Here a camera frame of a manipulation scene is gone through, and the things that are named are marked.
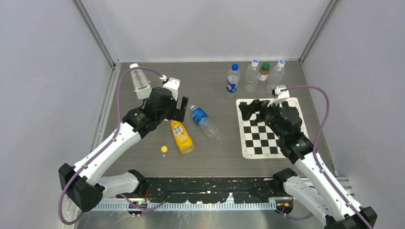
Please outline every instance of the chessboard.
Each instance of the chessboard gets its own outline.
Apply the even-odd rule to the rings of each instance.
[[[266,159],[266,158],[285,158],[279,147],[279,139],[264,122],[255,123],[256,112],[249,121],[242,120],[242,114],[239,109],[240,104],[250,104],[254,99],[238,99],[236,100],[236,109],[238,113],[239,131],[242,145],[242,155],[246,159]],[[281,103],[282,107],[296,107],[299,117],[302,119],[301,131],[308,137],[305,127],[304,118],[302,117],[301,108],[297,98],[288,98]]]

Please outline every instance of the yellow bottle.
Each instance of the yellow bottle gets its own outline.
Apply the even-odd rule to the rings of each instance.
[[[170,123],[171,130],[173,131],[174,140],[180,149],[181,154],[188,154],[195,149],[189,134],[181,122],[172,121]]]

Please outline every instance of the green bottle cap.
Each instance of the green bottle cap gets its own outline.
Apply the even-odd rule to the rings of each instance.
[[[262,64],[262,69],[263,69],[264,71],[268,71],[268,70],[270,69],[270,64],[269,64],[269,63],[263,63],[263,64]]]

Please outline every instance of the wood grain surface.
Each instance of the wood grain surface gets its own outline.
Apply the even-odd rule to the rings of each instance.
[[[271,67],[277,62],[270,62]],[[209,140],[191,118],[188,110],[184,126],[189,132],[196,149],[188,155],[182,155],[174,141],[170,123],[162,122],[139,143],[129,148],[105,173],[106,176],[122,174],[129,169],[136,169],[146,177],[269,177],[274,173],[290,167],[300,176],[303,174],[291,165],[288,159],[244,159],[241,152],[239,125],[236,113],[236,99],[271,98],[263,85],[256,92],[248,94],[243,90],[245,72],[249,62],[239,62],[241,79],[234,99],[225,98],[226,74],[232,62],[168,62],[142,63],[167,77],[181,80],[179,98],[189,97],[189,104],[200,106],[218,125],[220,140]],[[124,63],[121,74],[129,68]],[[299,62],[286,62],[286,74],[281,82],[287,86],[307,84]],[[152,87],[161,86],[154,73],[145,71]],[[123,80],[121,88],[121,113],[141,105],[134,93],[130,74]],[[291,97],[298,98],[305,124],[311,141],[319,129],[319,120],[308,89],[294,90]],[[105,131],[107,137],[117,125],[117,104],[114,98]],[[169,148],[163,156],[162,146]],[[332,170],[328,149],[324,137],[320,139],[318,150],[327,167]]]

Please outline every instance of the white bottle cap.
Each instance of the white bottle cap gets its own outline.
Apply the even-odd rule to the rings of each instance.
[[[253,66],[253,67],[257,67],[258,65],[259,65],[259,61],[258,61],[258,60],[256,60],[256,59],[252,60],[252,66]]]
[[[285,64],[286,64],[286,62],[284,60],[279,60],[277,66],[279,68],[282,68],[282,67],[284,67]]]

